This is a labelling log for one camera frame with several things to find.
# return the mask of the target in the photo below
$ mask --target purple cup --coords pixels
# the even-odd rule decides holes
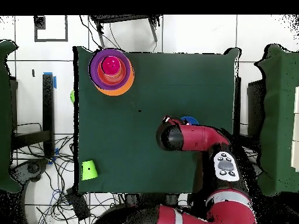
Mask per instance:
[[[98,67],[102,60],[108,56],[114,56],[120,59],[124,63],[124,67],[126,69],[126,73],[124,74],[124,78],[117,84],[109,85],[105,84],[98,75]],[[89,76],[91,77],[94,84],[101,89],[106,90],[116,90],[122,87],[130,76],[130,64],[127,57],[120,51],[114,49],[104,49],[102,51],[97,52],[91,59],[89,63]]]

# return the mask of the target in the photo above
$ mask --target white tile floor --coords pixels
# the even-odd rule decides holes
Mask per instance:
[[[54,89],[56,139],[70,137],[74,133],[74,109],[69,100],[74,82],[72,46],[84,46],[93,51],[97,45],[92,37],[100,44],[97,32],[88,22],[88,16],[81,17],[83,23],[90,27],[92,36],[82,25],[79,16],[68,16],[68,42],[35,43],[33,16],[0,16],[0,39],[15,41],[19,47],[16,52],[8,55],[7,61],[11,75],[16,76],[19,81],[18,124],[42,124],[41,75],[43,72],[52,72],[57,77],[57,88]],[[224,53],[231,47],[242,49],[239,64],[239,75],[242,78],[241,122],[247,124],[246,88],[249,82],[262,78],[253,63],[262,58],[265,46],[270,43],[279,43],[290,51],[297,51],[299,36],[293,23],[293,17],[277,15],[165,15],[164,21],[160,18],[160,27],[157,26],[157,46],[147,19],[112,23],[111,30],[117,43],[126,51],[153,52],[155,49],[155,53]],[[46,16],[46,29],[38,30],[37,36],[39,39],[63,39],[64,25],[64,16]],[[109,24],[104,25],[103,31],[114,42]],[[104,37],[105,46],[114,47],[108,39]],[[38,129],[38,125],[24,126],[18,131]],[[241,132],[246,133],[246,126],[241,126]],[[68,146],[63,152],[70,154]],[[18,154],[18,158],[24,159],[25,156]],[[67,168],[73,170],[74,166],[70,163]],[[47,165],[46,171],[52,184],[57,187],[57,172],[53,165]],[[72,186],[73,173],[65,171],[64,180],[67,188]],[[41,213],[36,207],[45,211],[50,203],[53,191],[49,182],[47,175],[43,174],[37,183],[29,183],[25,198],[29,224],[39,222]],[[185,200],[186,196],[181,195],[180,200]],[[103,213],[104,207],[97,205],[99,201],[109,198],[111,194],[97,194],[96,197],[93,193],[87,195],[92,213],[96,216]],[[103,204],[109,207],[112,202],[109,199]],[[92,220],[93,217],[87,219],[86,223],[90,224]],[[78,221],[74,220],[72,224],[78,224]]]

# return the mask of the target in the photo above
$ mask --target green fabric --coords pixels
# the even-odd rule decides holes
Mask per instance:
[[[13,42],[0,40],[0,190],[16,193],[20,185],[9,176],[8,169],[12,163],[11,135],[12,135],[12,102],[9,72],[6,59],[9,53],[16,49]]]
[[[135,80],[125,94],[111,97],[89,78],[94,53],[77,49],[79,164],[93,160],[98,171],[95,179],[79,178],[79,192],[191,192],[196,168],[192,152],[160,149],[156,130],[168,114],[192,116],[202,125],[232,132],[239,50],[226,55],[125,53]]]
[[[258,63],[265,73],[265,121],[260,133],[260,164],[266,172],[258,183],[265,195],[299,191],[299,173],[291,167],[295,88],[299,86],[299,53],[271,45]]]

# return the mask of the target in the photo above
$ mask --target chair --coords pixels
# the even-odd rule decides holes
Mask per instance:
[[[104,41],[103,41],[103,26],[104,23],[113,23],[113,22],[123,22],[125,20],[138,20],[138,19],[146,19],[148,18],[149,25],[151,26],[152,35],[154,37],[155,42],[157,42],[157,35],[155,28],[157,26],[157,21],[159,21],[159,17],[162,15],[92,15],[91,19],[95,22],[96,29],[99,34],[100,38],[100,45],[102,47],[105,47]]]

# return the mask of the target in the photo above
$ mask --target green ball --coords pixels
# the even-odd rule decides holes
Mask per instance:
[[[75,102],[75,91],[71,92],[71,101],[72,101],[72,103]]]

